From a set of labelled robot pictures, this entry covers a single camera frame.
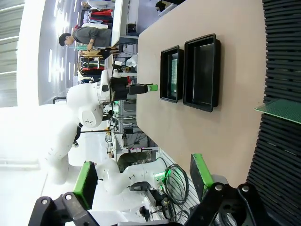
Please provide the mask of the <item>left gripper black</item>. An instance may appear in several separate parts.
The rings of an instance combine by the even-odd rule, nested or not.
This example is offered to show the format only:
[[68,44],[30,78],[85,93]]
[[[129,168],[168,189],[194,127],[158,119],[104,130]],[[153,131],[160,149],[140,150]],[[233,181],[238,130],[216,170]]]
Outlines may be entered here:
[[130,85],[127,77],[115,77],[111,79],[111,89],[114,100],[126,100],[128,95],[144,94],[158,91],[158,84],[137,83]]

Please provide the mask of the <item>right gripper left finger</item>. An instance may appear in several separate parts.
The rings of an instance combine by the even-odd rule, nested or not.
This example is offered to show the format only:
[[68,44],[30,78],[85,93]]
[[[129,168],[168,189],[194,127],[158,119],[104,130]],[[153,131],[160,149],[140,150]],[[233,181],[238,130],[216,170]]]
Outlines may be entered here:
[[66,192],[55,200],[48,196],[36,200],[34,225],[64,226],[68,222],[73,222],[76,226],[99,225],[89,212],[92,209],[97,182],[94,163],[85,162],[72,192]]

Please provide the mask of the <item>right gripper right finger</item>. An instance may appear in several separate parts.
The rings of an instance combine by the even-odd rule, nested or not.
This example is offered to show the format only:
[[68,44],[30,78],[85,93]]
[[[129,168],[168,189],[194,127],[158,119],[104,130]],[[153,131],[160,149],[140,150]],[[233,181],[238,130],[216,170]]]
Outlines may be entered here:
[[190,176],[200,203],[192,208],[187,226],[267,226],[268,214],[252,184],[214,182],[202,154],[191,155]]

